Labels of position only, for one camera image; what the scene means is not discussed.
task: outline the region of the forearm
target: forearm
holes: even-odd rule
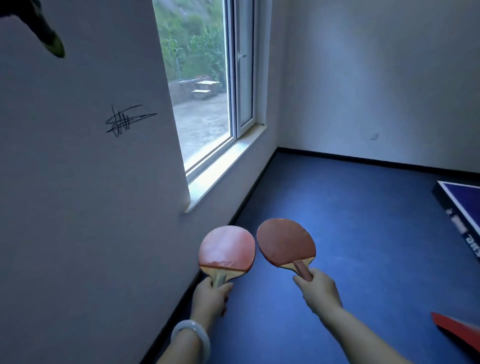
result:
[[[210,324],[200,318],[191,317],[193,321],[202,325],[206,332]],[[197,364],[201,355],[202,341],[189,328],[182,329],[173,342],[170,343],[157,364]]]
[[[411,364],[343,308],[336,309],[324,324],[350,364]]]

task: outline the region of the brown paddle handle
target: brown paddle handle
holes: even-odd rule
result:
[[[218,272],[213,279],[213,288],[223,286],[225,284],[226,278],[227,278],[227,274],[225,272]]]
[[[297,269],[297,272],[300,277],[302,277],[304,280],[308,282],[313,281],[313,276],[308,270],[308,267],[305,265],[303,260],[296,260],[295,262],[293,262],[293,265]]]

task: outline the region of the vegetation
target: vegetation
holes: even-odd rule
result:
[[[222,0],[153,0],[168,81],[210,76],[226,86]]]

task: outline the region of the window pane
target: window pane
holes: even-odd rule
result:
[[[185,169],[231,136],[222,0],[153,0]]]
[[[239,2],[239,110],[240,125],[252,118],[253,105],[253,0]]]

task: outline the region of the bracelet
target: bracelet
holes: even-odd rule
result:
[[[200,340],[202,341],[202,360],[201,363],[205,364],[210,358],[210,339],[208,338],[207,332],[199,323],[193,320],[183,320],[180,321],[173,329],[170,342],[173,342],[173,339],[177,336],[180,330],[183,328],[189,328],[190,330],[195,331]]]

